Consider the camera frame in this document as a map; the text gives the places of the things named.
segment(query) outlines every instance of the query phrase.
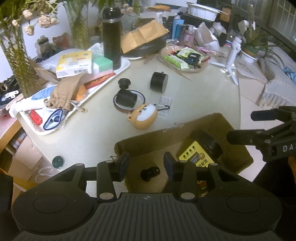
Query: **table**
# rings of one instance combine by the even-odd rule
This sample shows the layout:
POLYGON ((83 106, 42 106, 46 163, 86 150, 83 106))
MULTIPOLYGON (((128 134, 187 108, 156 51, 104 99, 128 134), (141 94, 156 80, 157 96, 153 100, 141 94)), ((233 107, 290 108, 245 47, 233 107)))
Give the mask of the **table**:
POLYGON ((132 61, 130 67, 111 80, 93 95, 83 107, 87 113, 76 112, 66 121, 65 127, 46 136, 36 135, 26 122, 17 115, 21 125, 40 153, 49 162, 62 156, 65 163, 59 170, 84 163, 94 167, 115 155, 116 142, 146 132, 180 125, 204 115, 220 112, 235 129, 240 128, 239 87, 219 67, 209 65, 197 74, 179 75, 158 60, 158 56, 147 64, 143 60, 132 61), (150 90, 150 79, 154 71, 169 75, 164 94, 150 90), (156 104, 162 95, 173 99, 169 115, 158 116, 146 130, 137 130, 127 120, 127 114, 113 106, 113 97, 119 91, 120 78, 131 80, 131 90, 144 94, 147 103, 156 104))

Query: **yellow box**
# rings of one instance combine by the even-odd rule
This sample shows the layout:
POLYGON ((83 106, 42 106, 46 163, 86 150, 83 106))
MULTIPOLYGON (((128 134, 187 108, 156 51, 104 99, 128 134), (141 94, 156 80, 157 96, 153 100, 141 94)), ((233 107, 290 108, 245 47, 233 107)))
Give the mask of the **yellow box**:
POLYGON ((92 73, 91 51, 74 52, 60 57, 56 69, 58 78, 74 76, 83 72, 92 73))

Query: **thermos lid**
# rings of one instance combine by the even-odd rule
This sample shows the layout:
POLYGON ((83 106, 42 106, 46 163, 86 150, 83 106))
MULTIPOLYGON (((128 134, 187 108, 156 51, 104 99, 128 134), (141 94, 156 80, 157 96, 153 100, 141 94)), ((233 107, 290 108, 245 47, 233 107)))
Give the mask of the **thermos lid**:
POLYGON ((121 11, 118 7, 108 7, 103 10, 103 20, 120 19, 121 11))

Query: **thermos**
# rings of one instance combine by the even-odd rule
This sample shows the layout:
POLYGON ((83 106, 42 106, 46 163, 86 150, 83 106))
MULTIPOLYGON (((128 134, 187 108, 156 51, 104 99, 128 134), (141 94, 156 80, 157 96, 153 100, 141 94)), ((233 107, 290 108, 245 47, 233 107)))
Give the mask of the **thermos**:
POLYGON ((104 56, 113 61, 113 70, 121 67, 121 11, 118 7, 103 10, 103 44, 104 56))

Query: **white plastic container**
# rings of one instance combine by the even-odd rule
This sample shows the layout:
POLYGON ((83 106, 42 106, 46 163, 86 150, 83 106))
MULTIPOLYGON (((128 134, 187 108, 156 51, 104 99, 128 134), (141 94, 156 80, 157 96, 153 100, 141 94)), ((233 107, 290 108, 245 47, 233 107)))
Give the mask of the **white plastic container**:
POLYGON ((254 57, 248 55, 247 53, 245 53, 245 52, 242 51, 242 50, 241 50, 241 52, 240 52, 239 55, 240 55, 240 57, 241 57, 243 60, 247 61, 247 62, 250 63, 250 64, 254 63, 254 61, 256 60, 256 58, 254 58, 254 57))
POLYGON ((212 22, 215 21, 217 14, 222 12, 221 10, 207 7, 201 4, 193 4, 193 3, 187 2, 187 5, 188 5, 188 14, 198 18, 209 20, 212 22))

